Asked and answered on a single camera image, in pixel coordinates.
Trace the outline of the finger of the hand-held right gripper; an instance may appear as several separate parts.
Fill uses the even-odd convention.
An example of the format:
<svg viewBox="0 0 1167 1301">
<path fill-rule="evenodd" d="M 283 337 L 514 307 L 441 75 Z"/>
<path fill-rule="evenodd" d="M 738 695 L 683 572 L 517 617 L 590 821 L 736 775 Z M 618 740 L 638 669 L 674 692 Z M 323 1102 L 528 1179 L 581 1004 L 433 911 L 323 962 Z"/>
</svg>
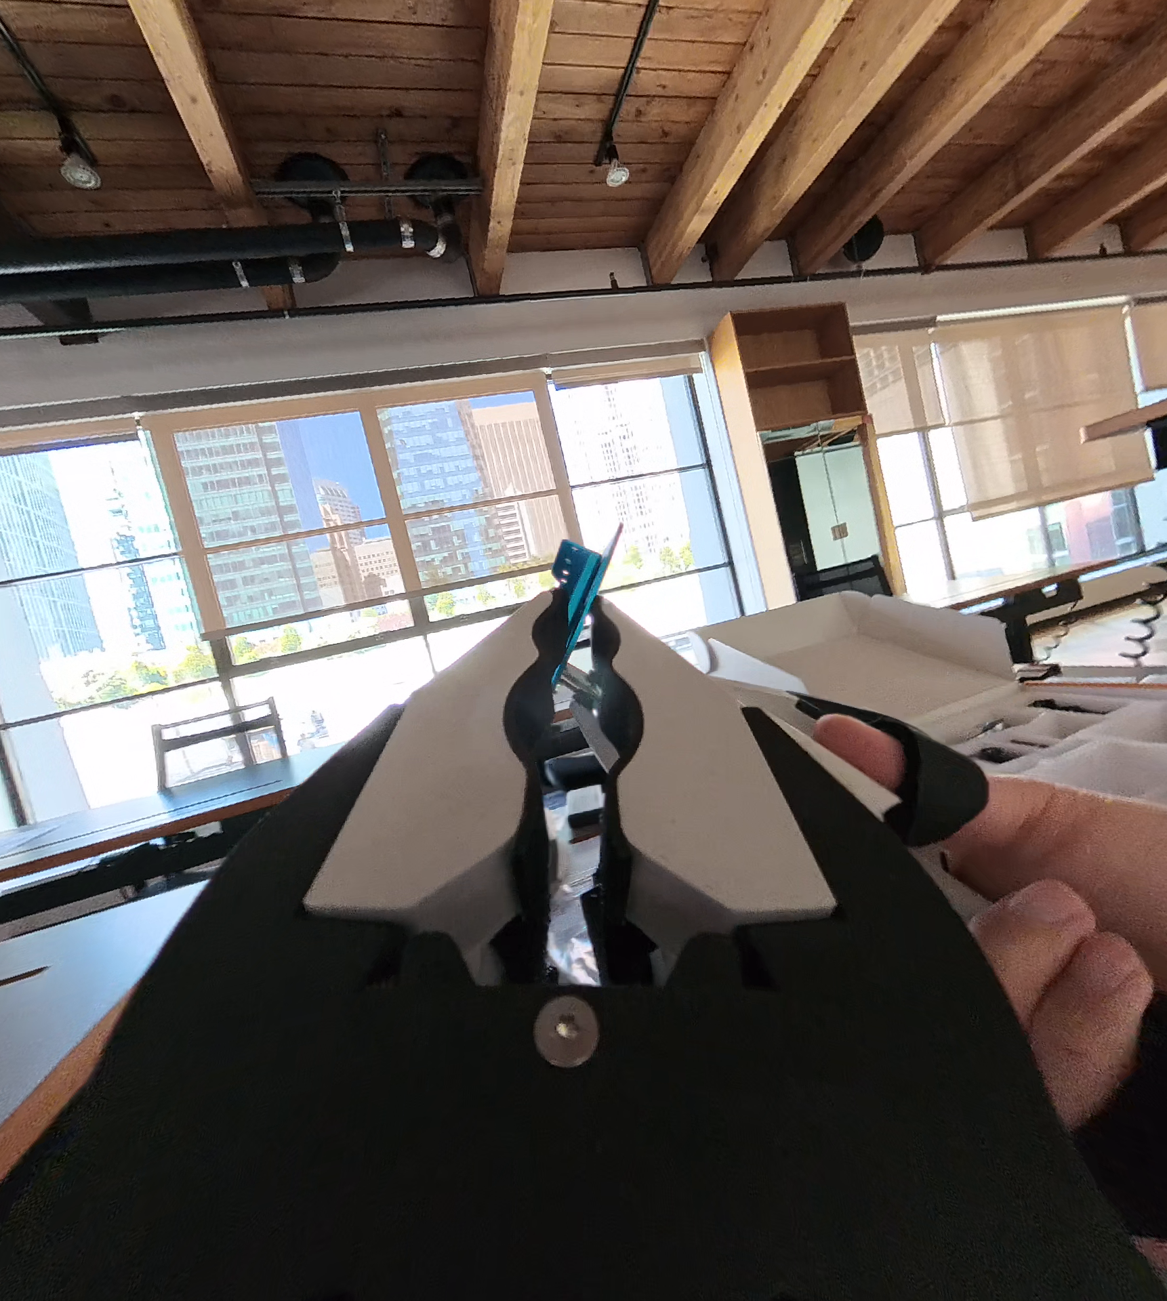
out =
<svg viewBox="0 0 1167 1301">
<path fill-rule="evenodd" d="M 621 772 L 628 762 L 628 726 L 618 714 L 590 695 L 573 695 L 568 714 L 604 772 Z"/>
</svg>

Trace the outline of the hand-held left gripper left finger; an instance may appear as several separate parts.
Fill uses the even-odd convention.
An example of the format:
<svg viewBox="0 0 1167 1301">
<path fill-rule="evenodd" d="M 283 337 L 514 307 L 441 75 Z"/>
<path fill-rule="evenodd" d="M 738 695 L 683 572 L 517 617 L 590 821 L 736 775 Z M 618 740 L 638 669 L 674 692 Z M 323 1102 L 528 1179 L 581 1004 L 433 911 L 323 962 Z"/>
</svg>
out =
<svg viewBox="0 0 1167 1301">
<path fill-rule="evenodd" d="M 448 934 L 480 986 L 498 983 L 493 934 L 517 913 L 509 855 L 528 788 L 506 707 L 549 604 L 525 601 L 405 703 L 301 898 L 311 915 Z"/>
</svg>

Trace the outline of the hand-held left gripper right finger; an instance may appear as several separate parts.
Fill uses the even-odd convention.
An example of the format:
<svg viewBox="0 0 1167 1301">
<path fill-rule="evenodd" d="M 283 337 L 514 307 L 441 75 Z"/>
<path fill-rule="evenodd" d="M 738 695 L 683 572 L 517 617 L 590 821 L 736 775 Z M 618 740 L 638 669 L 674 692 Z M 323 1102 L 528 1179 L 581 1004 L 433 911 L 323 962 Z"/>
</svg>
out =
<svg viewBox="0 0 1167 1301">
<path fill-rule="evenodd" d="M 615 601 L 590 604 L 590 671 L 628 726 L 586 893 L 602 983 L 664 981 L 695 934 L 833 915 L 738 700 Z"/>
</svg>

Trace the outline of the blue round metal plate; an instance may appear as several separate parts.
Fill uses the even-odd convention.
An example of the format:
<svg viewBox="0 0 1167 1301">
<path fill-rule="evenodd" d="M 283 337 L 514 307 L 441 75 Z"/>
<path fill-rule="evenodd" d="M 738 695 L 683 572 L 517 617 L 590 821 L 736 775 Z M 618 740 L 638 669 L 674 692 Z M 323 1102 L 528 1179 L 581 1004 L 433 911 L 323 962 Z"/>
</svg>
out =
<svg viewBox="0 0 1167 1301">
<path fill-rule="evenodd" d="M 624 525 L 615 527 L 611 542 L 604 549 L 589 549 L 573 542 L 559 542 L 558 560 L 549 565 L 558 587 L 566 595 L 566 642 L 552 671 L 552 686 L 559 686 L 568 656 L 576 653 L 580 633 L 586 619 L 590 617 L 590 604 L 599 601 L 599 592 L 604 586 L 611 556 L 624 539 Z"/>
</svg>

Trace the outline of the person's right hand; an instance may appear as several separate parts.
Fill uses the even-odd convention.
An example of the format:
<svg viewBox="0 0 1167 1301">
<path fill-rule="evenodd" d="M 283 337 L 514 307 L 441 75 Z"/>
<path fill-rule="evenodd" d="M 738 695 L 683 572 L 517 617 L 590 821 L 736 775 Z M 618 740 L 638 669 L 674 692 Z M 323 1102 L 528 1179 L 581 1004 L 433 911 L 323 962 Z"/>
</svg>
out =
<svg viewBox="0 0 1167 1301">
<path fill-rule="evenodd" d="M 990 906 L 971 923 L 1065 1129 L 1091 1124 L 1137 1060 L 1167 993 L 1167 807 L 993 775 L 940 843 Z"/>
</svg>

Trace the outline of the wooden slat chair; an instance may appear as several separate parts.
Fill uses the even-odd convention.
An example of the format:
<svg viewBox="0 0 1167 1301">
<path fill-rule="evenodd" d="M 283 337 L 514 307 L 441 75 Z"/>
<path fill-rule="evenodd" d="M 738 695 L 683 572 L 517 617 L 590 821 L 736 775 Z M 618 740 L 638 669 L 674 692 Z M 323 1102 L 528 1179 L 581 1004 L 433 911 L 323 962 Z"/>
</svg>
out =
<svg viewBox="0 0 1167 1301">
<path fill-rule="evenodd" d="M 274 695 L 154 726 L 148 735 L 158 792 L 289 757 Z"/>
</svg>

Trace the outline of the white foam insert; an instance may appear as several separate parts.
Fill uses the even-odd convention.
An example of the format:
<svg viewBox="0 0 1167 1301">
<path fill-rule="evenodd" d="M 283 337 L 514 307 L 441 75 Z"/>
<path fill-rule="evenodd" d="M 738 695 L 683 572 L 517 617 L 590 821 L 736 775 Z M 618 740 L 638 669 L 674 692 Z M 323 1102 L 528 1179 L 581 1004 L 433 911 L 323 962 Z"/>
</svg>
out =
<svg viewBox="0 0 1167 1301">
<path fill-rule="evenodd" d="M 939 714 L 930 735 L 993 775 L 1167 805 L 1167 686 L 1044 681 Z"/>
</svg>

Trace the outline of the window with roller blind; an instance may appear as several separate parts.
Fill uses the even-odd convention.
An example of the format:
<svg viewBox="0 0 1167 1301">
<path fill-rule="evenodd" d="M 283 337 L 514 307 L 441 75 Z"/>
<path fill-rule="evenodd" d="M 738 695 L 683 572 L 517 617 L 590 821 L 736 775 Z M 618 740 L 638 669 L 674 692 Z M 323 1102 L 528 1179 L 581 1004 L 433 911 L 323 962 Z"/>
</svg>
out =
<svg viewBox="0 0 1167 1301">
<path fill-rule="evenodd" d="M 1080 438 L 1167 398 L 1167 302 L 861 331 L 854 360 L 908 599 L 1167 544 L 1167 470 L 1148 435 Z"/>
</svg>

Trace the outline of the wooden bookshelf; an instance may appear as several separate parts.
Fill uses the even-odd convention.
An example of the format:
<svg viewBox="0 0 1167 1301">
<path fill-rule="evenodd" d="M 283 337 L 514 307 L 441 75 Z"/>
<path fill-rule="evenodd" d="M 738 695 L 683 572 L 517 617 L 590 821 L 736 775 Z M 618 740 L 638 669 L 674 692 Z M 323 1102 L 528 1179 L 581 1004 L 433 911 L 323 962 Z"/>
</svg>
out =
<svg viewBox="0 0 1167 1301">
<path fill-rule="evenodd" d="M 728 313 L 708 333 L 726 444 L 774 610 L 816 595 L 820 575 L 903 592 L 890 501 L 844 302 Z"/>
</svg>

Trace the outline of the black ceiling pipes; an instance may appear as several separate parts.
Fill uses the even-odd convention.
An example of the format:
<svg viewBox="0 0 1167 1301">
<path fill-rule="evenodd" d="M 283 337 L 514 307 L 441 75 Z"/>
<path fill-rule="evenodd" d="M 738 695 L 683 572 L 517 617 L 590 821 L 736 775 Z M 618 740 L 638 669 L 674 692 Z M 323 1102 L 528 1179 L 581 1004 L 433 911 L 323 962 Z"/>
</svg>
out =
<svg viewBox="0 0 1167 1301">
<path fill-rule="evenodd" d="M 462 229 L 347 219 L 0 241 L 0 305 L 301 286 L 364 250 L 459 259 Z"/>
</svg>

